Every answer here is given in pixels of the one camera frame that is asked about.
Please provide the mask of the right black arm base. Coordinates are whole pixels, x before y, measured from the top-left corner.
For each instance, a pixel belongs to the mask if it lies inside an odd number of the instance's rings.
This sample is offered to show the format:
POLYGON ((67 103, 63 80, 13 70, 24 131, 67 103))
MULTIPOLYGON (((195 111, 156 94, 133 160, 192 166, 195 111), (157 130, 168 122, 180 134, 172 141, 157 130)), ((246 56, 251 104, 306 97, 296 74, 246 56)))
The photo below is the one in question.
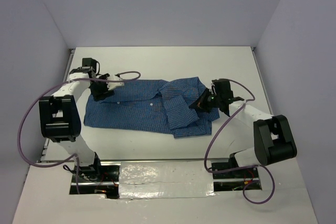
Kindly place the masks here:
MULTIPOLYGON (((207 167, 216 172, 219 170, 227 170, 236 167, 236 163, 230 158, 226 159, 210 159, 207 161, 207 167)), ((261 190, 261 184, 259 182, 259 174, 257 168, 244 168, 235 170, 232 172, 214 174, 213 187, 214 192, 221 191, 241 191, 244 186, 254 182, 247 187, 247 190, 261 190)))

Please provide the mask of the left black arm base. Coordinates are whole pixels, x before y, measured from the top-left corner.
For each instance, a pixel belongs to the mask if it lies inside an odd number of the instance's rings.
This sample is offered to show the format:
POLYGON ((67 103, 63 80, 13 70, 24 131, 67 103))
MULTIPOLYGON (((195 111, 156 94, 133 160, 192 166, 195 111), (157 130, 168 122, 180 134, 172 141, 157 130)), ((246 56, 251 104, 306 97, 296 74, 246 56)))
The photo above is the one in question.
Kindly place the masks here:
POLYGON ((120 165, 102 165, 101 174, 98 176, 78 177, 76 184, 75 171, 72 172, 70 195, 77 195, 77 186, 81 195, 103 194, 108 199, 119 198, 120 165))

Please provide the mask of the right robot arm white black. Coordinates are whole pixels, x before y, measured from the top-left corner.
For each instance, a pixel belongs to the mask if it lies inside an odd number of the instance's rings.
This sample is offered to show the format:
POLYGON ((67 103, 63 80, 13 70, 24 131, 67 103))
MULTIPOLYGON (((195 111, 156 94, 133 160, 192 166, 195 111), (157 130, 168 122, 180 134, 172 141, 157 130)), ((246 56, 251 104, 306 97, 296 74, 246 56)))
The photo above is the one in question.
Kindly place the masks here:
POLYGON ((295 158, 297 147, 288 119, 284 115, 272 115, 250 105, 250 102, 256 99, 254 94, 249 99, 234 96, 232 83, 234 83, 232 79, 212 80, 212 87, 206 88, 189 106, 190 109, 206 113, 217 108, 228 117, 206 149, 205 170, 211 174, 230 173, 233 177, 240 177, 246 169, 265 168, 268 165, 295 158), (238 119, 252 129, 254 145, 246 150, 232 153, 227 169, 214 170, 207 166, 208 155, 216 139, 233 119, 238 119))

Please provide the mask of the blue checked long sleeve shirt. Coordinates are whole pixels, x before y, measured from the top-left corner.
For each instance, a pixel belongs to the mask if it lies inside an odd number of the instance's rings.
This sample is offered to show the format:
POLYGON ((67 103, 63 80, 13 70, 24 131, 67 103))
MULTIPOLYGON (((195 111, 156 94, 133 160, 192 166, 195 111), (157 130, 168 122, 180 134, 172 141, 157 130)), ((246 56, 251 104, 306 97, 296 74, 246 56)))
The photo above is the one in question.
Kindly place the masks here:
POLYGON ((83 123, 100 129, 171 134, 174 138, 211 135, 212 122, 219 119, 218 109, 206 113, 189 107, 205 89, 198 77, 127 82, 102 101, 90 96, 83 123))

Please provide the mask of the silver tape sheet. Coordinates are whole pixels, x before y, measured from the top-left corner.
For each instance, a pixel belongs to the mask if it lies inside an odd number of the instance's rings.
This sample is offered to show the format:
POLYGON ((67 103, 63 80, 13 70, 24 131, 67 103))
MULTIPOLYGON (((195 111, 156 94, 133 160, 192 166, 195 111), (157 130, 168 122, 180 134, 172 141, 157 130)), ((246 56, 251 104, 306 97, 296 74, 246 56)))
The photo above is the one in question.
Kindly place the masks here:
POLYGON ((212 174, 202 161, 124 162, 119 198, 204 198, 214 196, 212 174))

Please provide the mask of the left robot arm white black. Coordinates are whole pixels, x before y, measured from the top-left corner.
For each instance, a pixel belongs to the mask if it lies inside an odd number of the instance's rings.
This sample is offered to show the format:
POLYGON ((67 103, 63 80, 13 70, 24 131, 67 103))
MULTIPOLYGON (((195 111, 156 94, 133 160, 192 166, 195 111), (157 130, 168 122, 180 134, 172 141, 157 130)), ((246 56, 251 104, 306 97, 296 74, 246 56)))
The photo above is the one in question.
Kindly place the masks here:
POLYGON ((92 58, 82 59, 82 66, 70 71, 68 83, 55 93, 39 99, 41 133, 57 143, 69 155, 75 155, 75 170, 90 181, 102 177, 103 168, 96 152, 88 147, 81 136, 81 120, 77 101, 87 89, 94 101, 114 95, 114 87, 105 81, 110 75, 99 73, 100 63, 92 58))

